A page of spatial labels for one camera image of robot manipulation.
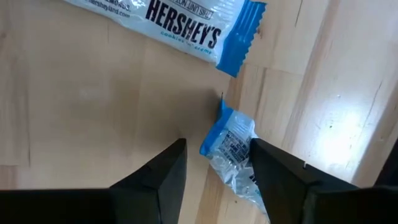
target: wooden floor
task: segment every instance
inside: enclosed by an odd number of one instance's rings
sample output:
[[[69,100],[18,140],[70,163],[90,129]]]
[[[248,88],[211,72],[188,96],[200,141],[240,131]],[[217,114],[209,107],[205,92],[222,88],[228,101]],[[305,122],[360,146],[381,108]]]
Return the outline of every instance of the wooden floor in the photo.
[[[398,1],[269,0],[232,79],[61,0],[0,1],[0,188],[107,187],[188,139],[180,223],[265,223],[199,155],[218,97],[370,186],[398,137]]]

